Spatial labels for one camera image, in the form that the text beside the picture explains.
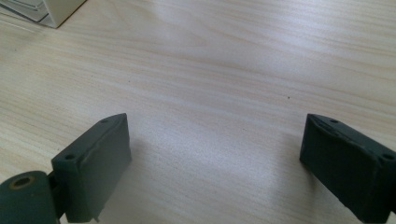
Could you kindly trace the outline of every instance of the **wood grain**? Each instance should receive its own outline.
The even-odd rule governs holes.
[[[395,11],[89,0],[56,30],[0,16],[0,181],[49,172],[125,112],[134,161],[101,223],[359,223],[299,150],[307,113],[396,149]]]

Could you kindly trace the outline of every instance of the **screw hole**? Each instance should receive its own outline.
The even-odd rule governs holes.
[[[9,187],[11,189],[23,189],[26,186],[30,185],[31,183],[33,183],[33,181],[35,180],[35,177],[32,175],[29,176],[23,176],[19,179],[16,179],[14,181],[12,181],[12,183],[9,185]]]
[[[393,156],[389,154],[383,154],[382,157],[390,161],[393,161],[395,159]]]
[[[71,161],[71,160],[73,160],[73,159],[75,158],[75,156],[72,155],[72,154],[70,154],[70,155],[67,155],[67,156],[64,157],[64,158],[67,159],[68,161]]]

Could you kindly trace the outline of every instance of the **white box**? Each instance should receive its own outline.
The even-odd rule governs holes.
[[[0,13],[57,28],[85,1],[0,0]]]

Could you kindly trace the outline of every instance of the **table surface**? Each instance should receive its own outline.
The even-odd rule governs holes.
[[[101,223],[359,223],[300,146],[315,113],[396,149],[395,11],[89,0],[59,29],[0,16],[0,181],[50,172],[96,121],[127,113],[134,160]]]

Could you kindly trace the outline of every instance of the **black plastic part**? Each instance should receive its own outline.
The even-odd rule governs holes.
[[[362,222],[395,210],[396,153],[344,123],[308,114],[300,161]]]
[[[102,119],[52,159],[53,172],[33,171],[0,185],[0,224],[88,222],[98,216],[130,163],[126,114]]]

